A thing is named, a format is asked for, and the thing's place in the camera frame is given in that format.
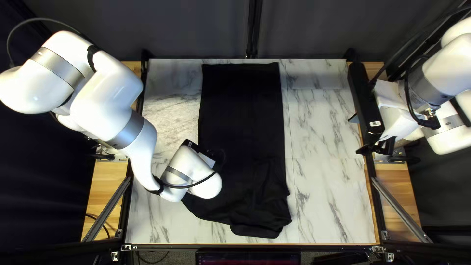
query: black cloth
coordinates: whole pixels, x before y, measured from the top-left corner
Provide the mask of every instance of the black cloth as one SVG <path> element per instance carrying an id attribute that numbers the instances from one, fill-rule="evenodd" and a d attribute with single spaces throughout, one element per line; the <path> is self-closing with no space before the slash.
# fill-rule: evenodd
<path id="1" fill-rule="evenodd" d="M 291 222 L 286 202 L 283 104 L 278 63 L 202 65 L 198 145 L 224 150 L 222 190 L 182 199 L 197 217 L 234 234 L 276 238 Z"/>

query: marble surface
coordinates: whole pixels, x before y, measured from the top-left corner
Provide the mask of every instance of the marble surface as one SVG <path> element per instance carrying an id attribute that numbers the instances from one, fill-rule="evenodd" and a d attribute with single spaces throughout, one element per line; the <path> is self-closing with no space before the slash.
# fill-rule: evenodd
<path id="1" fill-rule="evenodd" d="M 153 173 L 163 172 L 184 139 L 197 141 L 201 64 L 271 62 L 280 67 L 292 222 L 273 240 L 234 235 L 229 225 L 196 218 L 183 203 L 163 200 L 134 181 L 127 243 L 375 242 L 363 160 L 355 154 L 358 129 L 347 122 L 354 108 L 344 60 L 151 60 L 143 116 L 158 131 Z"/>

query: wooden tabletop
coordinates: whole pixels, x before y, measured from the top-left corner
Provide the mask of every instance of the wooden tabletop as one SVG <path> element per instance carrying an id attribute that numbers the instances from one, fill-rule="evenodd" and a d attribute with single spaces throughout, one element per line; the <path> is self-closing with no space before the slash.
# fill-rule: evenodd
<path id="1" fill-rule="evenodd" d="M 127 67 L 133 70 L 137 76 L 140 76 L 141 63 L 140 62 L 123 62 Z M 365 62 L 364 63 L 368 76 L 373 77 L 376 72 L 383 66 L 382 62 Z M 386 74 L 381 75 L 380 79 L 385 80 Z M 406 164 L 377 164 L 376 175 L 381 182 L 388 188 L 389 192 L 396 198 L 402 207 L 411 215 L 411 217 L 420 225 L 417 206 L 415 204 L 414 192 L 410 182 L 409 171 Z M 101 162 L 95 163 L 95 171 L 93 174 L 92 185 L 90 189 L 89 202 L 87 213 L 98 216 L 111 196 L 114 194 L 122 180 L 126 176 L 127 163 L 119 162 Z M 371 186 L 368 179 L 368 173 L 365 169 L 366 183 L 368 187 L 368 194 L 370 195 L 370 202 L 373 205 L 371 197 Z M 406 240 L 418 241 L 418 239 L 406 228 L 402 223 L 396 212 L 389 206 L 389 204 L 382 200 L 382 207 L 384 212 L 384 219 L 388 233 L 393 240 Z M 110 235 L 113 237 L 119 222 L 119 214 L 121 209 L 121 201 L 110 214 L 105 227 L 108 229 Z M 374 208 L 373 222 L 376 242 L 379 243 L 379 234 L 376 226 L 376 218 Z M 85 236 L 90 229 L 94 220 L 86 217 L 82 237 Z M 100 233 L 95 240 L 106 239 L 106 232 L 101 229 Z"/>

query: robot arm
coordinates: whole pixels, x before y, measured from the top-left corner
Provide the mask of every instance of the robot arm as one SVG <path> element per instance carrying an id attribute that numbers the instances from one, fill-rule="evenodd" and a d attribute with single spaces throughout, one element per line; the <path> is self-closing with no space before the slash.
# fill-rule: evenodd
<path id="1" fill-rule="evenodd" d="M 164 182 L 154 178 L 151 162 L 157 131 L 130 108 L 142 92 L 141 80 L 106 52 L 89 54 L 90 46 L 74 33 L 54 34 L 22 66 L 0 74 L 0 100 L 26 114 L 52 110 L 65 126 L 127 155 L 134 176 L 148 191 L 180 201 L 188 188 L 163 187 Z M 186 146 L 177 150 L 169 166 L 173 172 L 166 171 L 162 178 L 173 186 L 187 186 L 214 173 Z M 215 173 L 190 191 L 212 198 L 221 186 L 221 178 Z"/>
<path id="2" fill-rule="evenodd" d="M 403 83 L 378 82 L 376 99 L 384 121 L 381 140 L 397 136 L 397 140 L 427 138 L 437 154 L 450 153 L 471 146 L 469 128 L 459 125 L 449 100 L 456 97 L 460 105 L 469 99 L 471 89 L 471 18 L 458 22 L 444 34 L 442 49 L 431 58 L 419 61 L 408 75 L 410 102 L 416 114 L 433 117 L 442 126 L 438 130 L 419 128 L 407 107 Z"/>

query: qr code label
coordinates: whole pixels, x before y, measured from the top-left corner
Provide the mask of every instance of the qr code label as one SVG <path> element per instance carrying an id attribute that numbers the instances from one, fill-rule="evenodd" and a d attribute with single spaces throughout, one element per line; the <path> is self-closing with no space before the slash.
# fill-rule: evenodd
<path id="1" fill-rule="evenodd" d="M 371 126 L 371 127 L 380 126 L 380 125 L 381 125 L 381 122 L 380 122 L 380 121 L 370 122 L 370 126 Z"/>

